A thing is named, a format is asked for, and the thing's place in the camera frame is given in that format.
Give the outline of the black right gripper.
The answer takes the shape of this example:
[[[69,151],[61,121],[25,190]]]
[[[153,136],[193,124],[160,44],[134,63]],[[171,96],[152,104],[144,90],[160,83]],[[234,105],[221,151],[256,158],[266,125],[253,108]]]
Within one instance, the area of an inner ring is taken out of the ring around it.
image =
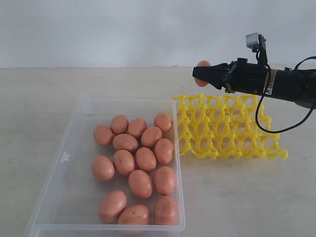
[[[245,58],[238,58],[229,64],[197,65],[193,68],[193,77],[211,81],[213,87],[218,90],[224,88],[226,93],[263,95],[271,80],[271,69],[268,65],[249,63]]]

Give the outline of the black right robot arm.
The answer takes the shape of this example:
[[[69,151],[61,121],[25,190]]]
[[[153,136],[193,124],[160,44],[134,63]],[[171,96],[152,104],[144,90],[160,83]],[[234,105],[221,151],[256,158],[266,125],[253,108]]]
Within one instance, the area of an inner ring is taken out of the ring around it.
[[[316,100],[316,71],[268,69],[238,58],[230,64],[194,67],[193,77],[226,93],[265,95],[309,108]]]

